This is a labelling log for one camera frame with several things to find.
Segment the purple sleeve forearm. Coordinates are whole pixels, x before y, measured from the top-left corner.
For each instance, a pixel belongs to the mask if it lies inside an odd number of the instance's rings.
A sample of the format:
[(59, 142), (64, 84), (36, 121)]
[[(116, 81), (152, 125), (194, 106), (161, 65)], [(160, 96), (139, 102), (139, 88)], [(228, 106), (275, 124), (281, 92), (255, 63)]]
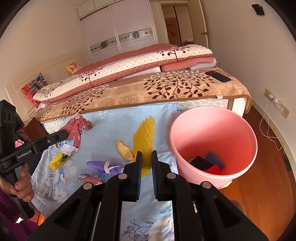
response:
[(22, 220), (20, 223), (17, 223), (21, 214), (15, 203), (2, 190), (0, 205), (1, 218), (16, 240), (26, 240), (39, 227), (30, 220)]

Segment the person's left hand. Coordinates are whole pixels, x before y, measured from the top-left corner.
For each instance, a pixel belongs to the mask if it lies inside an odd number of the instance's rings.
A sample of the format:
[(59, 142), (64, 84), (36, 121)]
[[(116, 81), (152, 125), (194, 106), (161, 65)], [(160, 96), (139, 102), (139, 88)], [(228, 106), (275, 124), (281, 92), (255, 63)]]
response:
[(1, 190), (5, 195), (16, 195), (24, 202), (32, 201), (34, 191), (31, 184), (31, 175), (29, 173), (28, 165), (24, 164), (22, 166), (21, 178), (14, 185), (1, 177)]

